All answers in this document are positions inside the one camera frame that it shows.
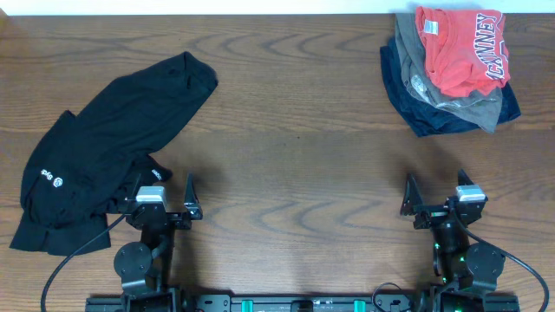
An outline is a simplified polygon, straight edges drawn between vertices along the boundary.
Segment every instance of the wooden table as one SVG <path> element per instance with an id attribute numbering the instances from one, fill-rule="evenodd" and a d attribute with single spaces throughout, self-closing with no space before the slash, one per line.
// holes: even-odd
<path id="1" fill-rule="evenodd" d="M 206 214 L 176 237 L 174 282 L 253 294 L 438 281 L 431 234 L 399 216 L 404 179 L 415 173 L 436 204 L 465 168 L 490 198 L 470 229 L 555 289 L 554 25 L 553 15 L 507 17 L 522 117 L 495 135 L 417 139 L 382 84 L 379 48 L 393 35 L 393 16 L 10 18 L 0 39 L 0 310 L 38 310 L 62 260 L 9 249 L 38 140 L 115 77 L 183 50 L 213 66 L 220 84 L 154 155 L 175 172 L 167 184 L 174 209 L 193 172 Z M 124 223 L 111 236 L 112 248 L 64 268 L 50 310 L 82 310 L 90 295 L 121 292 L 113 257 L 140 233 Z M 538 282 L 514 263 L 498 289 L 514 291 L 525 311 L 541 304 Z"/>

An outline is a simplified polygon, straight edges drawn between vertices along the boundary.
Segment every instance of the clothing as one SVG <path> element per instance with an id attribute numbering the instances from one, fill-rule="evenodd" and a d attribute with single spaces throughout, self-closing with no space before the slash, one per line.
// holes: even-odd
<path id="1" fill-rule="evenodd" d="M 424 68 L 426 50 L 415 25 L 414 14 L 396 14 L 395 43 L 401 61 L 401 77 L 405 88 L 416 100 L 452 113 L 493 133 L 500 117 L 501 89 L 495 88 L 488 96 L 473 91 L 468 97 L 446 96 L 429 80 Z"/>
<path id="2" fill-rule="evenodd" d="M 395 39 L 388 46 L 380 48 L 382 60 L 383 84 L 393 107 L 408 123 L 418 137 L 444 133 L 464 133 L 478 128 L 475 124 L 462 120 L 457 116 L 434 108 L 423 101 L 412 97 L 404 86 L 401 78 L 401 64 Z M 507 83 L 501 89 L 503 101 L 498 123 L 514 120 L 520 116 L 519 103 L 511 86 Z"/>
<path id="3" fill-rule="evenodd" d="M 443 94 L 466 97 L 502 88 L 509 75 L 505 17 L 496 10 L 416 8 L 415 25 L 426 49 L 426 73 Z"/>
<path id="4" fill-rule="evenodd" d="M 67 256 L 106 229 L 105 213 L 121 212 L 139 173 L 140 185 L 169 179 L 148 154 L 180 132 L 217 84 L 213 69 L 185 52 L 115 79 L 77 116 L 65 112 L 25 166 L 10 247 Z M 83 253 L 106 247 L 108 235 Z"/>

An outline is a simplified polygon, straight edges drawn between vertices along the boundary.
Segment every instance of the black cable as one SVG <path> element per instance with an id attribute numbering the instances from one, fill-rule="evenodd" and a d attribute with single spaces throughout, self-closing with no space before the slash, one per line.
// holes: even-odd
<path id="1" fill-rule="evenodd" d="M 482 243 L 482 244 L 486 244 L 490 247 L 493 247 L 495 249 L 497 249 L 499 251 L 499 253 L 501 253 L 501 255 L 508 257 L 509 259 L 513 260 L 515 263 L 519 264 L 521 267 L 525 268 L 528 272 L 530 272 L 534 277 L 536 277 L 539 281 L 539 283 L 541 284 L 541 287 L 544 289 L 544 303 L 541 305 L 541 307 L 539 308 L 539 312 L 544 312 L 547 310 L 547 305 L 549 304 L 549 288 L 547 287 L 547 283 L 545 282 L 544 278 L 538 273 L 536 272 L 536 270 L 534 270 L 530 265 L 526 264 L 524 261 L 518 259 L 517 257 L 513 256 L 512 254 L 502 250 L 501 248 L 497 247 L 494 244 L 490 244 L 487 241 L 477 237 L 476 235 L 474 235 L 471 231 L 469 231 L 465 225 L 462 223 L 462 221 L 460 221 L 459 216 L 457 215 L 457 213 L 455 211 L 452 211 L 454 214 L 454 218 L 457 220 L 457 223 L 459 224 L 459 226 L 461 227 L 461 229 L 469 236 L 471 237 L 473 240 L 475 240 L 476 242 Z"/>
<path id="2" fill-rule="evenodd" d="M 380 286 L 378 286 L 375 290 L 374 290 L 374 294 L 372 294 L 372 304 L 374 304 L 375 308 L 378 309 L 380 312 L 386 312 L 384 309 L 380 308 L 379 305 L 377 305 L 377 303 L 375 303 L 375 296 L 378 294 L 378 291 L 380 291 L 380 289 L 383 286 L 395 286 L 396 288 L 398 288 L 400 291 L 402 291 L 402 288 L 397 286 L 396 283 L 383 283 Z M 408 303 L 412 306 L 412 299 L 410 299 L 407 295 L 403 294 L 407 299 L 408 299 Z"/>
<path id="3" fill-rule="evenodd" d="M 93 237 L 91 240 L 86 242 L 83 246 L 79 247 L 71 255 L 69 255 L 65 259 L 63 259 L 63 261 L 60 263 L 60 265 L 58 265 L 58 267 L 55 268 L 55 270 L 54 270 L 54 272 L 52 272 L 52 275 L 50 276 L 49 280 L 44 285 L 44 289 L 42 289 L 42 296 L 41 296 L 41 311 L 42 312 L 46 312 L 46 295 L 49 292 L 50 284 L 54 281 L 54 278 L 56 277 L 56 275 L 58 275 L 58 273 L 63 268 L 63 266 L 66 265 L 66 263 L 68 263 L 69 260 L 71 260 L 72 257 L 74 257 L 79 252 L 81 252 L 81 250 L 85 249 L 87 246 L 89 246 L 91 243 L 93 243 L 96 239 L 98 239 L 102 235 L 104 235 L 104 234 L 108 233 L 110 230 L 112 230 L 119 222 L 121 222 L 121 220 L 123 220 L 123 218 L 125 216 L 126 215 L 121 215 L 106 230 L 102 231 L 100 234 L 98 234 L 97 236 Z"/>

